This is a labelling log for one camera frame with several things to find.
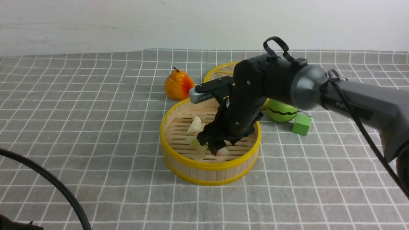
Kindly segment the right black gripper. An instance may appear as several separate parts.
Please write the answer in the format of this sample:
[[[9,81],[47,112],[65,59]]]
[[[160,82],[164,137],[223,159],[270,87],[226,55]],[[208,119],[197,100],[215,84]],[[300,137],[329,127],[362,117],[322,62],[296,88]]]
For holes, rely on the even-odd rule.
[[[208,145],[210,152],[227,147],[225,141],[235,145],[242,138],[254,132],[254,123],[260,119],[263,96],[246,96],[233,91],[219,106],[213,122],[206,124],[196,136],[199,144]]]

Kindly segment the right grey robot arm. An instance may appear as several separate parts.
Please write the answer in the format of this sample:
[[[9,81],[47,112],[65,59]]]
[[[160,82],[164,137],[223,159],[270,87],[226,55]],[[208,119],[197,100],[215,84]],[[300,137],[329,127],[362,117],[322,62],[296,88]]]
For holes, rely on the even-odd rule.
[[[210,98],[219,103],[214,121],[197,135],[211,153],[254,132],[266,99],[301,110],[317,106],[355,121],[367,143],[408,195],[408,91],[342,80],[303,58],[281,59],[262,54],[239,62],[232,77],[221,77],[195,87],[190,101]]]

